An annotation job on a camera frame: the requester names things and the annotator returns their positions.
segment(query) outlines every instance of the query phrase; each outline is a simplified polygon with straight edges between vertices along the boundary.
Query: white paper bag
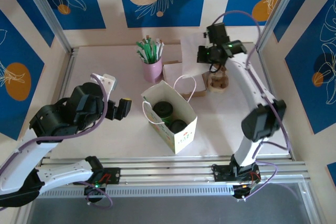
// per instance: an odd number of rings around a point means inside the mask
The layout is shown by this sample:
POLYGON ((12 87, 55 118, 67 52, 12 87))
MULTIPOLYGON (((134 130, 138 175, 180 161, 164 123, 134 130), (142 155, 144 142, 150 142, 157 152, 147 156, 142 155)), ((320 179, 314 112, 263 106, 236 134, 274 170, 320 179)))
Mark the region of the white paper bag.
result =
POLYGON ((175 154, 194 140, 197 115, 190 104, 165 81, 150 87, 141 96, 145 102, 143 104, 144 113, 155 124, 149 123, 175 154), (187 127, 183 131, 176 134, 172 133, 162 122, 162 119, 152 110, 152 107, 161 101, 169 102, 173 106, 173 119, 181 119, 187 123, 187 127))

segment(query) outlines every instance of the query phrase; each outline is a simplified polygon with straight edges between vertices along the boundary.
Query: black lid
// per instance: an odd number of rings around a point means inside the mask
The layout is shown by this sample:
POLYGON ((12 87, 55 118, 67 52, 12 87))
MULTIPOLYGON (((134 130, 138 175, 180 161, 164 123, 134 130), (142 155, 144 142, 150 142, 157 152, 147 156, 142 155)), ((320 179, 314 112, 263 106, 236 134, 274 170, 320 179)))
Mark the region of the black lid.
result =
POLYGON ((168 102, 158 102, 153 111, 160 117, 160 118, 167 118, 171 114, 173 114, 173 106, 168 102))
POLYGON ((178 133, 178 132, 181 132, 183 131, 188 125, 180 120, 180 119, 177 119, 175 120, 174 122, 172 122, 172 124, 170 125, 169 129, 171 132, 173 132, 174 134, 178 133))

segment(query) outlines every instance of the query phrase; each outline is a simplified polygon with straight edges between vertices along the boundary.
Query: bag handle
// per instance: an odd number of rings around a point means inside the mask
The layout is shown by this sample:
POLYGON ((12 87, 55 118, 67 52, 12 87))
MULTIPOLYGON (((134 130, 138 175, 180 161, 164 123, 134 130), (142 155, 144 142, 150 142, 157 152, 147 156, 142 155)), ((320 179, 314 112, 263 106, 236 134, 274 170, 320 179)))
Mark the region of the bag handle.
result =
POLYGON ((194 80, 194 82, 195 82, 195 87, 194 87, 194 90, 193 90, 193 92, 191 93, 191 95, 190 95, 189 99, 187 100, 187 102, 189 102, 189 101, 190 101, 190 99, 191 99, 191 97, 193 97, 193 94, 195 93, 195 90, 196 90, 196 87, 197 87, 196 80, 195 80, 195 78, 194 78, 193 76, 189 76, 189 75, 187 75, 187 74, 183 74, 183 75, 181 75, 181 76, 180 76, 180 77, 178 77, 178 78, 177 78, 177 80, 175 81, 173 89, 175 89, 175 86, 176 86, 176 83, 177 83, 177 81, 178 81, 178 80, 180 80, 180 79, 181 79, 182 77, 184 77, 184 76, 187 76, 187 77, 193 78, 193 80, 194 80))
POLYGON ((145 103, 149 104, 149 106, 150 106, 151 108, 152 108, 152 106, 151 106, 151 104, 150 104, 149 102, 147 102, 147 101, 143 101, 143 102, 142 102, 142 112, 143 112, 143 114, 145 115, 145 117, 147 118, 147 120, 150 121, 152 124, 163 124, 164 122, 154 123, 152 120, 150 120, 150 119, 148 118, 148 116, 146 115, 146 112, 145 112, 145 108, 144 108, 144 104, 145 104, 145 103))

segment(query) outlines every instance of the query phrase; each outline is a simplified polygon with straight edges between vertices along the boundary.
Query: pink cup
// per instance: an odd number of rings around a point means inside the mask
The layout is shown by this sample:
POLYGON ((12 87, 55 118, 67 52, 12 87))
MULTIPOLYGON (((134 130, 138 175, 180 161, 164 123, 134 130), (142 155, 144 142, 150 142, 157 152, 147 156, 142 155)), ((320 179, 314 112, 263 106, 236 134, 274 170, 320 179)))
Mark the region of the pink cup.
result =
POLYGON ((143 76, 146 81, 156 83, 162 79, 162 58, 153 64, 146 64, 142 62, 143 76))

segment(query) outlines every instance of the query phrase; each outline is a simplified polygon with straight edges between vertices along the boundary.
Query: white table surface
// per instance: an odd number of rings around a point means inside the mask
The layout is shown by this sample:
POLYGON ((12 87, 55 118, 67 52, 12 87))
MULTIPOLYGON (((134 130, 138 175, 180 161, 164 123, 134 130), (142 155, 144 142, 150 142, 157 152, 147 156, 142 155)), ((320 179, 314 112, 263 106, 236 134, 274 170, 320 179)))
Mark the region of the white table surface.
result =
MULTIPOLYGON (((70 96, 77 85, 90 81, 91 73, 110 74, 118 80, 110 99, 131 98, 132 108, 122 121, 105 119, 92 133, 59 144, 51 158, 132 158, 175 156, 156 131, 149 125, 142 112, 140 94, 153 84, 143 79, 141 61, 135 46, 81 47, 67 86, 70 96)), ((180 45, 166 45, 163 62, 182 60, 180 45)), ((261 79, 265 81, 257 55, 253 63, 261 79)), ((229 86, 223 94, 208 92, 205 97, 192 98, 190 103, 198 116, 194 141, 177 156, 232 155, 243 138, 240 128, 242 119, 249 113, 247 103, 238 84, 230 73, 229 86)), ((285 145, 278 131, 272 141, 285 145)), ((262 155, 288 153, 271 145, 265 145, 262 155)))

